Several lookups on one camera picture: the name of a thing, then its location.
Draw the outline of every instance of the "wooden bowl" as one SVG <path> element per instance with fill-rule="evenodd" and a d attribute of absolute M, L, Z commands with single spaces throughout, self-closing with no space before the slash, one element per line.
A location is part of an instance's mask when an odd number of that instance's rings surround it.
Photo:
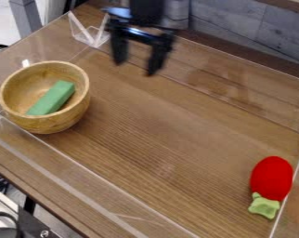
<path fill-rule="evenodd" d="M 58 80 L 75 85 L 75 93 L 56 112 L 26 115 L 27 109 Z M 70 127 L 88 106 L 88 78 L 71 63 L 44 61 L 16 71 L 0 88 L 0 103 L 8 120 L 31 133 L 50 134 Z"/>

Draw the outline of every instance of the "gray wall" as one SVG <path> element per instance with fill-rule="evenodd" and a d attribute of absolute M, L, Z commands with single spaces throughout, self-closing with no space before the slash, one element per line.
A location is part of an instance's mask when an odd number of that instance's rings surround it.
<path fill-rule="evenodd" d="M 191 0 L 190 28 L 299 60 L 299 13 L 293 11 L 254 0 Z"/>

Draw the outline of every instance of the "toy strawberry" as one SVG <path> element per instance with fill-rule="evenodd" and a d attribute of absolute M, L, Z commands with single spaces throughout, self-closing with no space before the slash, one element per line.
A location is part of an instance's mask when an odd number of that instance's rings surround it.
<path fill-rule="evenodd" d="M 290 186 L 291 167 L 287 161 L 277 156 L 262 159 L 255 164 L 250 176 L 253 202 L 249 212 L 273 219 Z"/>

